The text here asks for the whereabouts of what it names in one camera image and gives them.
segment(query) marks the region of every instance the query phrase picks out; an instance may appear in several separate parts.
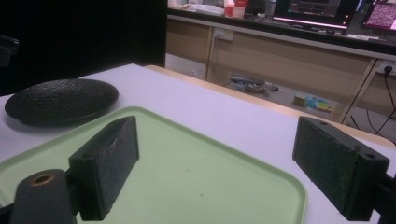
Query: wooden cabinet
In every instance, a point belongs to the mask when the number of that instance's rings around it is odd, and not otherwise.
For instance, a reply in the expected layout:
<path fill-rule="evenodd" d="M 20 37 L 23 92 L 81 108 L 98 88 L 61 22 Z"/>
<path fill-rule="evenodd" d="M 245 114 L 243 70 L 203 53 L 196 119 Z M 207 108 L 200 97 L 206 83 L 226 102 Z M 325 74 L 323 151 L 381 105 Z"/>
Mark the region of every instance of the wooden cabinet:
<path fill-rule="evenodd" d="M 356 106 L 389 113 L 382 75 L 375 72 L 382 59 L 375 54 L 240 28 L 229 41 L 214 35 L 216 27 L 232 30 L 229 25 L 169 17 L 167 22 L 167 53 L 204 63 L 209 82 L 225 86 L 239 73 L 315 95 L 334 102 L 327 119 L 339 123 L 346 123 Z"/>

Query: screw hole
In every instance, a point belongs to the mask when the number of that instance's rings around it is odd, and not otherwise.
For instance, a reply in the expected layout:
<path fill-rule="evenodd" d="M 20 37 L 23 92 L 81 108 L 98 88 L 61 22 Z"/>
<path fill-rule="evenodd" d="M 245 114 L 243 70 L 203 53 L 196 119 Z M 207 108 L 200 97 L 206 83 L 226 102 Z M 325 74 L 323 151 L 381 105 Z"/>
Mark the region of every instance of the screw hole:
<path fill-rule="evenodd" d="M 53 178 L 55 178 L 55 175 L 53 175 L 53 174 L 39 175 L 35 179 L 33 179 L 33 181 L 30 183 L 30 185 L 35 186 L 35 187 L 42 186 L 42 185 L 48 184 L 50 181 L 53 180 Z"/>

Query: wire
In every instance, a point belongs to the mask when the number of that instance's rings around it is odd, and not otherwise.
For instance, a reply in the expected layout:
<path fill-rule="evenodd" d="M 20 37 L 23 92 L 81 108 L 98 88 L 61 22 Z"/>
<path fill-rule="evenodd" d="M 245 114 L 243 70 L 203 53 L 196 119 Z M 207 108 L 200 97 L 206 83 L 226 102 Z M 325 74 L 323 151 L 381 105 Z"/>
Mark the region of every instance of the wire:
<path fill-rule="evenodd" d="M 373 124 L 372 124 L 372 122 L 370 120 L 369 110 L 366 110 L 366 114 L 367 114 L 367 119 L 369 120 L 370 127 L 372 127 L 372 129 L 375 131 L 375 134 L 379 134 L 380 136 L 382 136 L 380 133 L 378 133 L 376 128 L 373 126 Z"/>
<path fill-rule="evenodd" d="M 393 112 L 388 116 L 387 120 L 385 120 L 385 122 L 382 124 L 382 126 L 378 129 L 378 131 L 376 131 L 375 134 L 378 134 L 382 128 L 385 126 L 385 124 L 387 124 L 388 120 L 390 120 L 393 116 L 393 114 L 396 112 L 396 109 L 393 109 Z"/>
<path fill-rule="evenodd" d="M 358 130 L 360 130 L 360 128 L 359 128 L 359 126 L 358 126 L 358 123 L 357 123 L 356 120 L 353 118 L 353 116 L 350 116 L 350 118 L 352 119 L 352 122 L 355 124 L 356 128 L 357 128 Z"/>

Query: countertop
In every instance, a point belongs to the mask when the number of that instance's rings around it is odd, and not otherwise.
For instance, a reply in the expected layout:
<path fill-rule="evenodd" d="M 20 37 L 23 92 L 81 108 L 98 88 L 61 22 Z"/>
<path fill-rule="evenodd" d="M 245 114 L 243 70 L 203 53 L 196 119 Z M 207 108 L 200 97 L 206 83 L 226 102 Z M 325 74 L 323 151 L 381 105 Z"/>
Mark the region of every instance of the countertop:
<path fill-rule="evenodd" d="M 173 8 L 168 8 L 168 19 L 189 21 L 246 34 L 281 39 L 308 46 L 334 49 L 373 58 L 396 61 L 396 45 L 390 44 L 390 42 L 384 41 L 383 43 L 378 43 L 350 38 L 344 35 L 327 35 L 323 32 L 306 31 L 303 29 L 293 28 L 284 22 L 272 21 L 271 19 L 265 19 L 263 21 L 234 19 Z M 360 26 L 360 22 L 360 18 L 352 21 L 351 26 L 353 25 L 354 29 L 350 34 L 368 35 L 367 33 L 371 33 L 360 29 L 358 27 Z M 380 37 L 392 36 L 392 34 L 382 33 L 380 33 Z"/>

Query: floor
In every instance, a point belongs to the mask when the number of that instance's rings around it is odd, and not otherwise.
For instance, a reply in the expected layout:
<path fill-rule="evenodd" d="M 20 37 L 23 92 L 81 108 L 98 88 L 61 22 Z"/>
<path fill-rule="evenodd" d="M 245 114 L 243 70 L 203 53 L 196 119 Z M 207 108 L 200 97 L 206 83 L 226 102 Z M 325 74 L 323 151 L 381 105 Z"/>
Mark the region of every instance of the floor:
<path fill-rule="evenodd" d="M 197 63 L 167 54 L 165 67 L 181 74 L 205 79 L 205 65 L 202 63 Z M 226 87 L 237 90 L 237 88 L 230 83 Z M 287 91 L 289 93 L 282 91 L 272 92 L 270 97 L 262 97 L 259 95 L 256 96 L 275 103 L 280 102 L 282 105 L 286 105 L 288 107 L 301 110 L 315 116 L 319 116 L 321 118 L 328 119 L 330 117 L 330 115 L 325 112 L 318 112 L 315 109 L 303 108 L 294 105 L 290 96 L 293 96 L 295 93 L 300 92 L 288 89 Z M 384 138 L 387 138 L 390 142 L 396 145 L 396 119 L 388 119 L 388 117 L 385 115 L 377 114 L 371 111 L 367 112 L 366 110 L 361 108 L 357 108 L 354 110 L 352 118 L 353 119 L 351 119 L 347 123 L 347 126 L 360 129 L 367 133 L 383 136 Z"/>

